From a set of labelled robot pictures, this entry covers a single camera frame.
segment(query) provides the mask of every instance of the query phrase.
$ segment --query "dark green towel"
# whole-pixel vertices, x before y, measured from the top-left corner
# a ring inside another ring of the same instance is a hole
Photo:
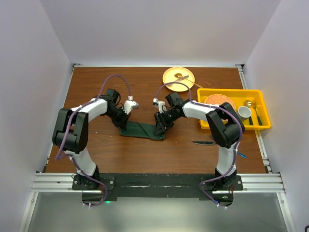
[[[152,140],[164,140],[165,133],[155,135],[155,125],[139,122],[127,122],[126,130],[121,130],[120,135],[127,137],[147,138]]]

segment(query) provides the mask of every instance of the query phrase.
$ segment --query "spoon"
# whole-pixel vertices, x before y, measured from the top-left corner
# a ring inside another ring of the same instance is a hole
[[[262,121],[261,121],[259,114],[257,113],[255,101],[247,100],[247,101],[245,101],[245,106],[247,106],[249,108],[252,107],[255,110],[256,117],[257,117],[257,120],[259,122],[259,125],[262,126],[263,124],[262,124]]]
[[[176,73],[174,76],[177,77],[177,78],[182,78],[183,77],[183,75],[181,73]],[[198,86],[199,88],[203,88],[202,86],[194,83],[193,81],[191,81],[189,79],[187,79],[187,80],[190,81],[191,83],[193,83],[194,85]]]

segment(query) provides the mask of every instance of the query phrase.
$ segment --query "yellow tray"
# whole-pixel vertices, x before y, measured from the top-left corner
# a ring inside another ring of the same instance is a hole
[[[264,130],[271,127],[268,117],[266,105],[263,99],[262,92],[256,89],[220,89],[220,88],[199,88],[197,90],[198,102],[204,103],[205,99],[212,94],[223,94],[228,96],[236,105],[236,110],[243,106],[246,100],[255,100],[256,110],[261,118],[262,126],[259,126],[257,121],[256,111],[251,108],[253,125],[249,124],[249,120],[244,120],[243,124],[247,130]],[[208,122],[200,121],[202,129],[209,129]]]

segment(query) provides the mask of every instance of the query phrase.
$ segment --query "plate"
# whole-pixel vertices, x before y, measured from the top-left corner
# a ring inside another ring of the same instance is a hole
[[[187,85],[189,88],[191,88],[194,85],[193,83],[195,82],[195,78],[194,78],[193,73],[184,67],[172,67],[172,68],[167,69],[163,74],[163,78],[162,78],[163,83],[165,84],[168,82],[177,81],[178,78],[175,77],[176,73],[180,73],[182,76],[187,76],[187,75],[189,76],[188,78],[181,80],[179,82]],[[184,92],[188,90],[186,86],[179,85],[179,84],[172,84],[166,87],[175,92]]]

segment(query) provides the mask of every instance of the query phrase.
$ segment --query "brown tabletop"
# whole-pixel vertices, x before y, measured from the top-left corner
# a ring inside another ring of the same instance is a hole
[[[166,67],[106,67],[75,68],[64,108],[73,108],[96,96],[102,83],[111,74],[125,77],[132,89],[139,109],[133,110],[129,120],[155,124],[153,98],[162,85]],[[196,82],[204,88],[242,88],[237,68],[189,68]],[[118,77],[108,81],[127,99],[125,83]],[[197,99],[197,87],[191,88]],[[159,100],[171,93],[163,88]],[[180,93],[183,99],[188,92]],[[99,116],[89,124],[87,148],[101,173],[213,173],[218,162],[218,147],[196,145],[192,140],[211,141],[209,130],[203,130],[193,118],[179,118],[163,141],[120,136],[119,130],[107,116]],[[75,168],[68,158],[55,161],[58,151],[53,147],[46,168],[48,173],[73,173]],[[238,173],[265,173],[262,157],[254,131],[246,131],[239,151],[247,158],[237,157]]]

